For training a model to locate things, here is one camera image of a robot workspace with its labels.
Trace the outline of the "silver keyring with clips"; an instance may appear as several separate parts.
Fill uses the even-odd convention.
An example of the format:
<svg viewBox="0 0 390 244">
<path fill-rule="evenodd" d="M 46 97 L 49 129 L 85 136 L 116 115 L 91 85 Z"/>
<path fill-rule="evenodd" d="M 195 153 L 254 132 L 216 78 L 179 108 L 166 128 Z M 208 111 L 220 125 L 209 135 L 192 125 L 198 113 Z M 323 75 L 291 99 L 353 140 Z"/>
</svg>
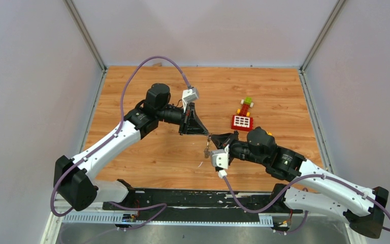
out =
<svg viewBox="0 0 390 244">
<path fill-rule="evenodd" d="M 207 135 L 207 143 L 206 143 L 206 147 L 204 149 L 204 158 L 207 159 L 210 157 L 210 142 L 211 142 L 211 136 L 212 134 L 208 134 Z"/>
</svg>

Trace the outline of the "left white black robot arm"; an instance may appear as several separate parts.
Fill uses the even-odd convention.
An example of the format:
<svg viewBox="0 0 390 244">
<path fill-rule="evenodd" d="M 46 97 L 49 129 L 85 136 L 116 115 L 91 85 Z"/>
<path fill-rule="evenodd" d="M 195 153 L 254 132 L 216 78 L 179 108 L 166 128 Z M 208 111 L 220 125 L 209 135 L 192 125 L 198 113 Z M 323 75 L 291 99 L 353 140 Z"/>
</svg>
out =
<svg viewBox="0 0 390 244">
<path fill-rule="evenodd" d="M 178 125 L 180 135 L 208 135 L 195 111 L 194 101 L 199 98 L 196 88 L 183 91 L 182 107 L 170 104 L 170 98 L 170 88 L 166 84 L 152 85 L 146 98 L 108 135 L 72 158 L 62 156 L 56 161 L 56 192 L 72 210 L 84 210 L 95 202 L 115 202 L 123 210 L 134 206 L 135 196 L 124 183 L 97 181 L 96 176 L 122 151 L 155 130 L 159 122 Z"/>
</svg>

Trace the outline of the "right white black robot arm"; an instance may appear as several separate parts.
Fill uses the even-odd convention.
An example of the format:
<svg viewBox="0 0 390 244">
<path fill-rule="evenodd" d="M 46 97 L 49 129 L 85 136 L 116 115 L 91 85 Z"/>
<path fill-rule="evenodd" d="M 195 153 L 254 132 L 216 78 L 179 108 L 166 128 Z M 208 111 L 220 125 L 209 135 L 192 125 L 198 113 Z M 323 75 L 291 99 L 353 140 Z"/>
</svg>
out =
<svg viewBox="0 0 390 244">
<path fill-rule="evenodd" d="M 303 155 L 277 145 L 275 138 L 260 127 L 248 132 L 246 140 L 239 133 L 213 134 L 216 150 L 211 151 L 212 165 L 226 179 L 233 159 L 249 161 L 265 167 L 266 172 L 280 180 L 275 186 L 267 208 L 283 212 L 286 208 L 337 218 L 368 238 L 378 239 L 384 220 L 389 192 L 385 188 L 366 188 L 330 173 Z"/>
</svg>

